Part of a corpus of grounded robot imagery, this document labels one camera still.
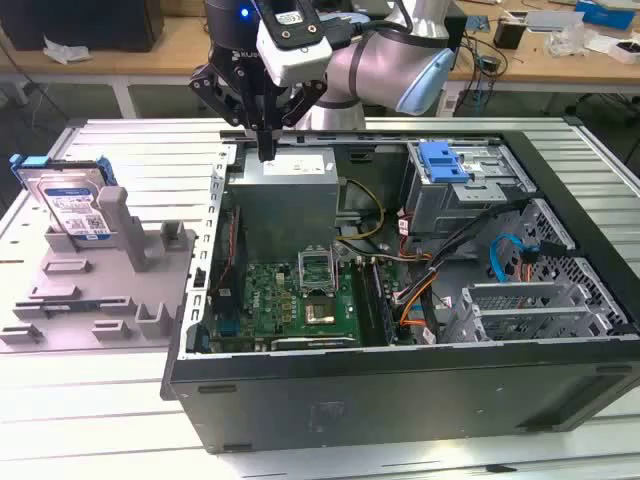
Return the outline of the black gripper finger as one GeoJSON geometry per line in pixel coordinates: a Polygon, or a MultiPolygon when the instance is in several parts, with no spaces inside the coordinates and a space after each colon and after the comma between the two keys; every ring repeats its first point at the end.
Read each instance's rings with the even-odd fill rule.
{"type": "Polygon", "coordinates": [[[268,160],[275,158],[277,141],[284,127],[295,126],[327,90],[325,80],[307,80],[291,94],[291,87],[268,81],[268,160]]]}
{"type": "Polygon", "coordinates": [[[259,105],[258,90],[250,78],[249,66],[237,62],[223,77],[221,70],[212,62],[197,68],[189,82],[191,90],[231,126],[242,126],[252,134],[258,148],[260,161],[269,160],[269,128],[265,121],[265,110],[259,105]]]}

